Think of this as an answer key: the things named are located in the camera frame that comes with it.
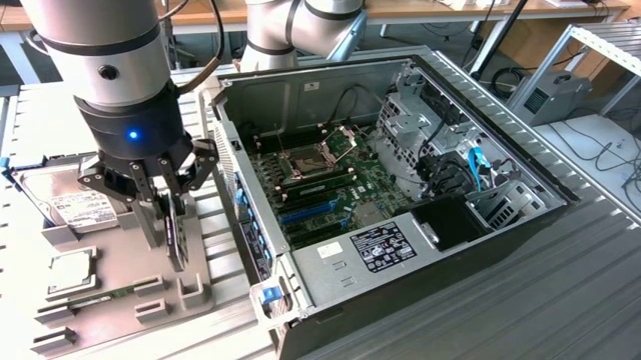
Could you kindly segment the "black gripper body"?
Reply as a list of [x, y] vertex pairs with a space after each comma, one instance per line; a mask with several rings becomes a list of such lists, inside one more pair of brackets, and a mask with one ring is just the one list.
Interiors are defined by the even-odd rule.
[[179, 109], [178, 87], [167, 82], [148, 100], [130, 106], [99, 107], [80, 97], [74, 99], [90, 127], [99, 158], [110, 166], [142, 161], [154, 166], [168, 158], [180, 166], [194, 149]]

